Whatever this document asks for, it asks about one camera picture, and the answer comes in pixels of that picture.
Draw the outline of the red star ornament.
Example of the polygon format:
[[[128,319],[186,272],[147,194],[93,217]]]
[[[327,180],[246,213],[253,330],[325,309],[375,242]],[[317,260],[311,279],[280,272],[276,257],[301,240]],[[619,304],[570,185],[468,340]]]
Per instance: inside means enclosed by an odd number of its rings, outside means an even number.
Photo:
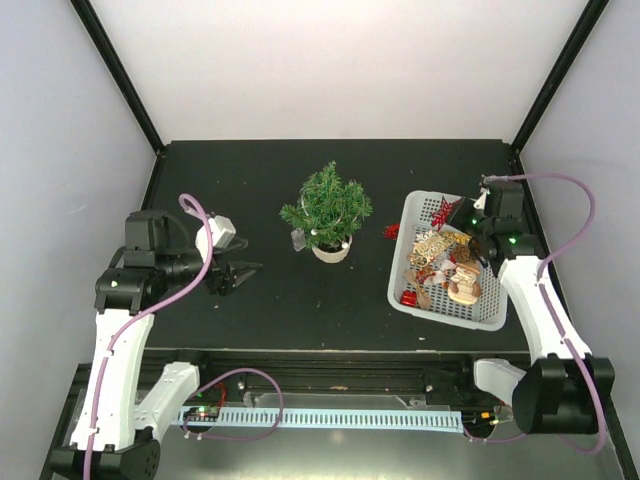
[[[440,231],[447,224],[449,215],[459,203],[460,199],[449,201],[445,196],[441,197],[438,209],[431,214],[431,226],[434,230]]]

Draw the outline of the brown pine cone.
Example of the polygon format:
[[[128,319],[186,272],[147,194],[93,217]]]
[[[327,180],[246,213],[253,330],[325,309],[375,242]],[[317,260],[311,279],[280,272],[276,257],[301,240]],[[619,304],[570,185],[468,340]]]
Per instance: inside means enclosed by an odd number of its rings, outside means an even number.
[[[472,261],[474,255],[468,245],[457,244],[450,253],[451,261],[454,263],[464,263]]]

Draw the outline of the clear battery box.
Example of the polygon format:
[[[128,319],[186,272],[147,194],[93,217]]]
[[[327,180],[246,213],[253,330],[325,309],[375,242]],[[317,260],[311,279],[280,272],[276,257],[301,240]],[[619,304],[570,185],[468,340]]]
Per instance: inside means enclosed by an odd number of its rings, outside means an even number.
[[[302,229],[294,229],[291,232],[291,240],[293,249],[300,252],[306,248],[306,235]]]

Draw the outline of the red berry sprig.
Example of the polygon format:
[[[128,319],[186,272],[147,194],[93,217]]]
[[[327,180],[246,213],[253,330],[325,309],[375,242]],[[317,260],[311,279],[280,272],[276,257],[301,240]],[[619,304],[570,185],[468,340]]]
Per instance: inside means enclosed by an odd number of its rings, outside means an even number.
[[[384,230],[384,237],[386,239],[396,240],[399,234],[399,230],[400,230],[399,223],[389,225]]]

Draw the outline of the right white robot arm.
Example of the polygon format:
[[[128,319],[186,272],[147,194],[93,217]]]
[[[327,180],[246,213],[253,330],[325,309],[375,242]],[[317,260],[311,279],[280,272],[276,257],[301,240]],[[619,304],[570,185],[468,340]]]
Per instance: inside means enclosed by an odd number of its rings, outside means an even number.
[[[597,358],[571,324],[535,236],[524,226],[522,176],[487,176],[477,200],[462,199],[449,226],[471,237],[515,308],[529,347],[522,370],[504,359],[480,359],[454,379],[457,396],[479,402],[488,393],[510,406],[525,434],[604,435],[604,409],[615,371]]]

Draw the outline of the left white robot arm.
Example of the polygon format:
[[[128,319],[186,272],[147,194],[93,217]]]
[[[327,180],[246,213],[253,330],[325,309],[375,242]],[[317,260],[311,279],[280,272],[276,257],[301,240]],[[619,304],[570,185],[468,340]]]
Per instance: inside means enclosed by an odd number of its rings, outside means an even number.
[[[161,442],[190,396],[207,397],[213,372],[190,361],[164,366],[143,400],[136,399],[142,358],[154,324],[155,305],[170,290],[196,281],[227,295],[259,265],[230,262],[224,254],[247,247],[230,219],[214,215],[196,236],[177,245],[170,228],[178,220],[159,210],[131,213],[125,244],[95,285],[96,346],[84,404],[68,445],[56,448],[49,465],[66,479],[152,479]]]

